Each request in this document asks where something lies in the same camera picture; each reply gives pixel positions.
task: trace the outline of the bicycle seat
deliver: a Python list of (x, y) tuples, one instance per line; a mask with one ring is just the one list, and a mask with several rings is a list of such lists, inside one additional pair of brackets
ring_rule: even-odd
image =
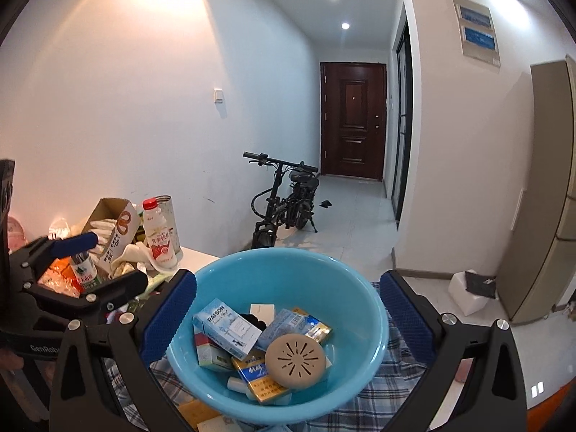
[(310, 180), (313, 177), (312, 173), (310, 172), (306, 172), (304, 170), (293, 170), (292, 172), (290, 172), (290, 180), (292, 180), (292, 182), (306, 182), (307, 180)]
[(310, 177), (310, 180), (306, 180), (301, 185), (310, 190), (316, 190), (318, 185), (320, 185), (320, 180), (316, 179), (316, 177)]

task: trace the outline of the beige round air freshener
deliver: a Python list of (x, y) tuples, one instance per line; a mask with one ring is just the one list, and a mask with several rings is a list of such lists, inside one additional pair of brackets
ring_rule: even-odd
[(326, 354), (315, 340), (303, 334), (276, 338), (266, 351), (266, 370), (286, 388), (303, 390), (318, 382), (326, 370)]

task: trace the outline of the plaid fabric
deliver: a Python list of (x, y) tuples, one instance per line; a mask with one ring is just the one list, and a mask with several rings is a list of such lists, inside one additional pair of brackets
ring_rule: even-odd
[[(372, 285), (376, 290), (379, 289), (378, 283)], [(390, 319), (390, 339), (384, 360), (372, 381), (358, 396), (332, 413), (290, 425), (294, 432), (338, 430), (379, 432), (396, 414), (396, 411), (420, 380), (425, 367), (416, 363), (398, 328), (394, 325), (394, 321), (390, 318), (390, 314), (388, 317)], [(168, 397), (176, 405), (194, 399), (190, 391), (178, 380), (166, 357), (152, 363), (150, 368)], [(147, 430), (138, 410), (130, 400), (126, 385), (113, 361), (110, 361), (108, 374), (128, 420)]]

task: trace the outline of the bicycle handlebar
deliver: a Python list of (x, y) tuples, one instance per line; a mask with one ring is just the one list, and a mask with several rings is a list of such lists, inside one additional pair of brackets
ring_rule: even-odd
[(300, 164), (295, 164), (294, 162), (280, 161), (279, 159), (269, 158), (268, 154), (264, 154), (264, 153), (254, 154), (254, 153), (247, 153), (246, 151), (244, 151), (243, 156), (245, 158), (261, 162), (262, 164), (260, 164), (260, 165), (263, 165), (267, 162), (270, 162), (272, 164), (278, 164), (279, 166), (301, 167), (302, 170), (306, 170), (306, 171), (314, 172), (314, 173), (318, 172), (318, 167), (307, 166), (306, 164), (304, 164), (304, 162), (301, 162)]

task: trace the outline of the metal can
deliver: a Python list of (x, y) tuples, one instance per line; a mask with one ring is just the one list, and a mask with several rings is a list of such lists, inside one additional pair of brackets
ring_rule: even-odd
[(84, 290), (92, 289), (100, 284), (98, 270), (96, 270), (96, 266), (88, 252), (72, 255), (70, 257), (70, 267), (74, 271), (78, 283)]
[(174, 205), (172, 203), (172, 197), (168, 194), (163, 194), (156, 197), (156, 202), (158, 207), (162, 210), (162, 215), (166, 219), (166, 224), (168, 225), (168, 230), (170, 231), (170, 240), (172, 242), (172, 248), (174, 248), (174, 253), (178, 254), (182, 251), (180, 248), (180, 240), (178, 239), (178, 231), (176, 229), (176, 219), (174, 218)]

